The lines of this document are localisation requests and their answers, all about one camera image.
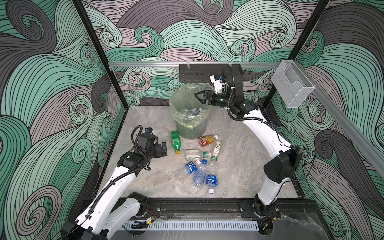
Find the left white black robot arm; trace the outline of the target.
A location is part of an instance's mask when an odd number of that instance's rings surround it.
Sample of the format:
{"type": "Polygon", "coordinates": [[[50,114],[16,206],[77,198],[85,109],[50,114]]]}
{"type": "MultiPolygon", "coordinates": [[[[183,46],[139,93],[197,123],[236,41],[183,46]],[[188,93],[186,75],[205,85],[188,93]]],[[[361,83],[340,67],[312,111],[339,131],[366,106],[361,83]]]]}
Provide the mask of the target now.
{"type": "Polygon", "coordinates": [[[132,217],[147,212],[147,197],[133,193],[116,207],[124,190],[153,158],[167,155],[166,143],[138,144],[123,154],[109,181],[90,205],[61,228],[62,240],[109,240],[132,217]]]}

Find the clear grey bottle white cap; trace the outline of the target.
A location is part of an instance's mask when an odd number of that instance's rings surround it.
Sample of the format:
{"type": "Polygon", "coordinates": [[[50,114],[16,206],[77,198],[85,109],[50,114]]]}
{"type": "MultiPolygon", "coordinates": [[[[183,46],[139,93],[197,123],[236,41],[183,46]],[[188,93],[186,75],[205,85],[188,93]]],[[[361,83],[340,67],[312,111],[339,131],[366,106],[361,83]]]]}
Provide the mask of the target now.
{"type": "Polygon", "coordinates": [[[185,119],[196,119],[203,117],[206,113],[207,111],[202,108],[182,109],[180,111],[181,116],[185,119]]]}

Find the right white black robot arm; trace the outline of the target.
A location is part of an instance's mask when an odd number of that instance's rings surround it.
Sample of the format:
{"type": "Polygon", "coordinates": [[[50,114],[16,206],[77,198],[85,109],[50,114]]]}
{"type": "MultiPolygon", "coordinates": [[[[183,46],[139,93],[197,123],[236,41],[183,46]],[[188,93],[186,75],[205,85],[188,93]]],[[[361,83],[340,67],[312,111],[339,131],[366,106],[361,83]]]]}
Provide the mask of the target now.
{"type": "Polygon", "coordinates": [[[232,120],[243,122],[262,142],[272,159],[264,165],[266,179],[255,202],[259,209],[271,207],[278,199],[283,185],[292,180],[303,156],[303,149],[293,147],[281,137],[250,100],[230,93],[216,94],[207,90],[195,93],[194,97],[202,104],[225,108],[232,120]]]}

